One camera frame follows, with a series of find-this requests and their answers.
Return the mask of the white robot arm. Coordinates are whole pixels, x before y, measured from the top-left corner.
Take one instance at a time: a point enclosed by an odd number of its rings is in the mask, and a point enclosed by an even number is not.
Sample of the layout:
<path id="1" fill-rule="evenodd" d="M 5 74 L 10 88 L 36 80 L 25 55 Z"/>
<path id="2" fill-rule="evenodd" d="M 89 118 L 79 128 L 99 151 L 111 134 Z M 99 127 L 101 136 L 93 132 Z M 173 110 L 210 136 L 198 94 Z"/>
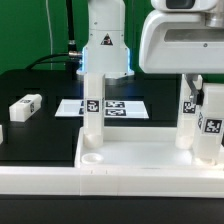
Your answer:
<path id="1" fill-rule="evenodd" d="M 224 0 L 151 0 L 143 25 L 139 66 L 146 73 L 183 74 L 190 100 L 203 102 L 194 82 L 224 73 Z"/>

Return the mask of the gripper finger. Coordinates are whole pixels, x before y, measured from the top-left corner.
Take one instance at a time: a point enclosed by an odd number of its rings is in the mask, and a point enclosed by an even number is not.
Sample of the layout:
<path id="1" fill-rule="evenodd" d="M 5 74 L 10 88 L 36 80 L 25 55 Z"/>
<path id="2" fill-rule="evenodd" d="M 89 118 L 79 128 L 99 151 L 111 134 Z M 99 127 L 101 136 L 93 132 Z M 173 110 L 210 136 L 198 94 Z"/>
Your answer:
<path id="1" fill-rule="evenodd" d="M 204 92 L 202 90 L 203 79 L 199 74 L 186 74 L 185 80 L 191 90 L 189 100 L 195 105 L 202 105 Z"/>

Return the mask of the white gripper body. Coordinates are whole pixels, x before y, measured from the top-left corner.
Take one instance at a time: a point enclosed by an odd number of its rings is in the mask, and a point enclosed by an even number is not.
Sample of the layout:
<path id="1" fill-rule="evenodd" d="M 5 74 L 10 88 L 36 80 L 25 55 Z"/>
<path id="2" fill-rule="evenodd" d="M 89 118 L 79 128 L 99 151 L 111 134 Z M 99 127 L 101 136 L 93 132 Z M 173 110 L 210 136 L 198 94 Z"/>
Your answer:
<path id="1" fill-rule="evenodd" d="M 139 66 L 152 74 L 223 74 L 224 28 L 202 13 L 152 11 L 141 34 Z"/>

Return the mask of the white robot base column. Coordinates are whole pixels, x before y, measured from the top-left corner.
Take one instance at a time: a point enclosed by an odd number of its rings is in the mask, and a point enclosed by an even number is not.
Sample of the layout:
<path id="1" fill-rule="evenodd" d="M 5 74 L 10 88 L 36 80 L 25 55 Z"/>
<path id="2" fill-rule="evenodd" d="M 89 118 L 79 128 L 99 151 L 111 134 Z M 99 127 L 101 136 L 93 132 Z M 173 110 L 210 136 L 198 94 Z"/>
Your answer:
<path id="1" fill-rule="evenodd" d="M 88 0 L 89 34 L 79 75 L 103 73 L 107 79 L 130 77 L 130 50 L 124 41 L 123 0 Z"/>

